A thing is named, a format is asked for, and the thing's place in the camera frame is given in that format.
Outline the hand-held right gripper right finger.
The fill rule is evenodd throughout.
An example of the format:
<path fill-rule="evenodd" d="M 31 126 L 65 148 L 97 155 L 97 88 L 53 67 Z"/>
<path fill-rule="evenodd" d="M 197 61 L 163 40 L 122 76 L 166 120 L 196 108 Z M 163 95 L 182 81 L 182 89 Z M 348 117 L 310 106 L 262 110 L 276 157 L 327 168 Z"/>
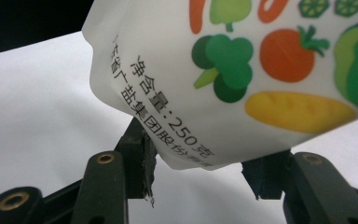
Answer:
<path fill-rule="evenodd" d="M 291 151 L 285 150 L 241 164 L 241 173 L 257 200 L 280 200 L 283 173 L 290 156 Z"/>

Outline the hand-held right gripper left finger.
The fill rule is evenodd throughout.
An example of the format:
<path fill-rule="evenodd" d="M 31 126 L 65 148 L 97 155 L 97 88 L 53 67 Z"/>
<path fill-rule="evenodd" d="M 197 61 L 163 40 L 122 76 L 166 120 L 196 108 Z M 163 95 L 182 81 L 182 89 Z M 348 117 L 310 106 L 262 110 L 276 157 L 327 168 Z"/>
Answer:
<path fill-rule="evenodd" d="M 145 199 L 154 204 L 152 185 L 157 165 L 157 151 L 138 119 L 132 119 L 119 139 L 115 151 L 124 161 L 126 196 L 128 199 Z"/>

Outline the white and blue salt pouch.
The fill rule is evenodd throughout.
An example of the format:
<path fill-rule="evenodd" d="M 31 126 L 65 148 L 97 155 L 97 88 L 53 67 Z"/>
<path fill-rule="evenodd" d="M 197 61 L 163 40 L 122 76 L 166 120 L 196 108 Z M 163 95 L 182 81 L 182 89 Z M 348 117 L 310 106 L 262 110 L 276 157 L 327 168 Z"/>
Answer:
<path fill-rule="evenodd" d="M 94 0 L 92 92 L 174 169 L 212 170 L 358 119 L 358 0 Z"/>

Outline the dark curtain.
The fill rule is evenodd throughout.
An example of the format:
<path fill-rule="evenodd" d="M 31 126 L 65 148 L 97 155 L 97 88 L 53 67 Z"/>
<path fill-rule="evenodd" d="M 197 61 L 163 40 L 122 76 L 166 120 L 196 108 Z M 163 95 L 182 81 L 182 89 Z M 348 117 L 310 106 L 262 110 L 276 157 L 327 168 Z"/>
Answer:
<path fill-rule="evenodd" d="M 0 0 L 0 52 L 81 30 L 94 0 Z"/>

